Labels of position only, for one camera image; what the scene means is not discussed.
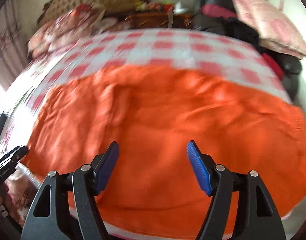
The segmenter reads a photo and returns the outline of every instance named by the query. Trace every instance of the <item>orange fabric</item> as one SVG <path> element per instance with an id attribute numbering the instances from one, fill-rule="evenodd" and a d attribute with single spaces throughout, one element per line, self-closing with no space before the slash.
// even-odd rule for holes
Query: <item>orange fabric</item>
<path id="1" fill-rule="evenodd" d="M 96 199 L 104 221 L 138 234 L 195 239 L 211 198 L 186 156 L 202 152 L 233 172 L 256 170 L 281 216 L 306 194 L 301 110 L 267 93 L 192 70 L 106 68 L 53 88 L 22 161 L 38 179 L 90 163 L 111 141 L 120 158 Z M 226 233 L 233 230 L 233 195 Z"/>

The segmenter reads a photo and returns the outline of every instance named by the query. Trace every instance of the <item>silver screw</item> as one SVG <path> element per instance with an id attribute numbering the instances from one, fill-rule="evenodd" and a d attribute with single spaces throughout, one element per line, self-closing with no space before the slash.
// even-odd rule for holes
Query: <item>silver screw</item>
<path id="1" fill-rule="evenodd" d="M 221 165 L 221 164 L 216 165 L 215 168 L 216 168 L 218 171 L 224 171 L 224 170 L 225 170 L 225 167 L 224 167 L 223 165 Z"/>
<path id="2" fill-rule="evenodd" d="M 81 169 L 82 171 L 89 171 L 90 168 L 91 168 L 91 165 L 85 164 L 85 165 L 83 165 L 80 169 Z"/>
<path id="3" fill-rule="evenodd" d="M 54 177 L 56 175 L 56 171 L 50 171 L 49 173 L 48 173 L 48 176 L 49 177 Z"/>
<path id="4" fill-rule="evenodd" d="M 250 174 L 252 177 L 257 177 L 259 176 L 258 172 L 257 171 L 250 171 Z"/>

